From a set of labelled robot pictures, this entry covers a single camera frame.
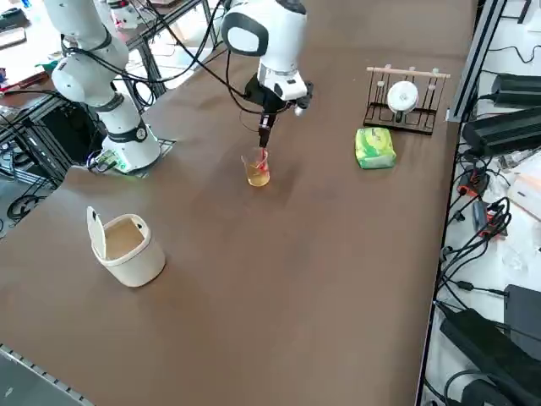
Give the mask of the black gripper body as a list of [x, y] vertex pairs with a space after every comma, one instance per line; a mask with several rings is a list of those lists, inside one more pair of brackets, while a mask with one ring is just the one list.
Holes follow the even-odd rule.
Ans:
[[245, 99], [262, 107], [264, 114], [285, 112], [291, 104], [283, 101], [274, 91], [264, 87], [254, 74], [245, 86]]

